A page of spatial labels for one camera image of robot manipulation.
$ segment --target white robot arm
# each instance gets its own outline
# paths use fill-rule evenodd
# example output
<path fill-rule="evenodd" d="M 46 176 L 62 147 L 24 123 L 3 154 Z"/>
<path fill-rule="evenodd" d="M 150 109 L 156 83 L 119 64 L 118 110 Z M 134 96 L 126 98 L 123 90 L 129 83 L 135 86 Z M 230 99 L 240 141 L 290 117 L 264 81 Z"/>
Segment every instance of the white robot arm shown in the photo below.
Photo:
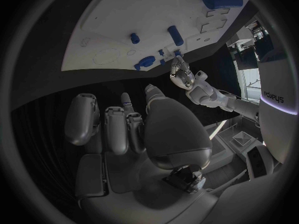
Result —
<path fill-rule="evenodd" d="M 170 79 L 177 86 L 186 90 L 187 97 L 193 103 L 211 108 L 219 106 L 225 111 L 235 111 L 259 123 L 259 106 L 257 104 L 238 100 L 236 96 L 231 94 L 222 94 L 205 81 L 207 78 L 207 74 L 203 71 L 199 71 L 194 75 L 190 71 L 188 63 L 180 55 L 174 58 L 171 65 Z"/>

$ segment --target wire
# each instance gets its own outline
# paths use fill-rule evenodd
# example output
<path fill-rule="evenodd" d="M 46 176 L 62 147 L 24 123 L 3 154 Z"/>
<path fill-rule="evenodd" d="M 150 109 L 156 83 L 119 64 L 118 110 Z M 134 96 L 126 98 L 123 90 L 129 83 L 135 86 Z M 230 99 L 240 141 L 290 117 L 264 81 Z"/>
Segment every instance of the wire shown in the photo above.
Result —
<path fill-rule="evenodd" d="M 232 94 L 232 93 L 229 93 L 229 94 L 231 94 L 231 95 L 233 95 L 233 96 L 236 96 L 236 97 L 238 97 L 238 98 L 240 98 L 240 99 L 244 99 L 244 100 L 246 100 L 246 101 L 249 101 L 249 102 L 251 102 L 251 103 L 254 103 L 254 104 L 256 104 L 256 105 L 259 105 L 259 103 L 257 103 L 257 102 L 250 101 L 250 100 L 248 100 L 248 99 L 246 99 L 246 98 L 242 98 L 242 97 L 237 96 L 237 95 L 234 95 L 234 94 Z"/>

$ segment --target cable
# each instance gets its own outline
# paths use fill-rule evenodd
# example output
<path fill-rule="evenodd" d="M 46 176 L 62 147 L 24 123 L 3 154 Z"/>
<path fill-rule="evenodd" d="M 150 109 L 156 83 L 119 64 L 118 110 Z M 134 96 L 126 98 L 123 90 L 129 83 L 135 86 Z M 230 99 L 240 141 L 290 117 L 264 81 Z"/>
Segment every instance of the cable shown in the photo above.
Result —
<path fill-rule="evenodd" d="M 249 101 L 249 102 L 251 102 L 251 103 L 254 103 L 254 104 L 256 104 L 256 105 L 259 105 L 259 103 L 257 103 L 257 102 L 250 101 L 250 100 L 248 100 L 248 99 L 246 99 L 246 98 L 242 98 L 242 97 L 237 96 L 237 95 L 234 95 L 234 94 L 232 94 L 232 93 L 229 93 L 229 94 L 231 94 L 231 95 L 233 95 L 233 96 L 236 96 L 236 97 L 238 97 L 238 98 L 240 98 L 240 99 L 244 99 L 244 100 L 246 100 L 246 101 Z"/>

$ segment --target vent grille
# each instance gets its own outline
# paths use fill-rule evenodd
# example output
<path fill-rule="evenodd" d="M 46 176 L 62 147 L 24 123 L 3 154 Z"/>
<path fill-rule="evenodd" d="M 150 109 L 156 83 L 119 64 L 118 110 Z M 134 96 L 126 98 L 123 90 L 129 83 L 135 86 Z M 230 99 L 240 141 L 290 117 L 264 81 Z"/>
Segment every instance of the vent grille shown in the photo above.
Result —
<path fill-rule="evenodd" d="M 236 140 L 239 144 L 241 144 L 242 146 L 244 146 L 248 141 L 251 140 L 252 136 L 248 135 L 245 132 L 240 132 L 237 135 L 235 135 L 234 140 Z"/>

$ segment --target light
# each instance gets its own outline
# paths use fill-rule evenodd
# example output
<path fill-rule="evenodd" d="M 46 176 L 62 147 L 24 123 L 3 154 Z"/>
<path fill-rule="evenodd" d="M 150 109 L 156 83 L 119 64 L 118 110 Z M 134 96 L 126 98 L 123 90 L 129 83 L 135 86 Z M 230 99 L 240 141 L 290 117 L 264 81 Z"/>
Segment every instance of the light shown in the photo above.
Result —
<path fill-rule="evenodd" d="M 293 115 L 297 115 L 297 114 L 298 114 L 298 112 L 288 111 L 288 110 L 285 110 L 285 109 L 280 108 L 280 107 L 278 107 L 278 106 L 275 106 L 274 104 L 272 104 L 272 103 L 266 101 L 262 96 L 261 96 L 261 100 L 262 100 L 263 102 L 265 102 L 266 104 L 268 104 L 268 105 L 272 106 L 273 108 L 276 108 L 276 109 L 278 109 L 278 110 L 280 110 L 280 111 L 282 111 L 282 112 L 289 113 L 289 114 L 293 114 Z"/>
<path fill-rule="evenodd" d="M 227 120 L 222 121 L 219 126 L 214 130 L 214 132 L 210 135 L 210 140 L 219 132 L 219 130 L 223 127 Z"/>

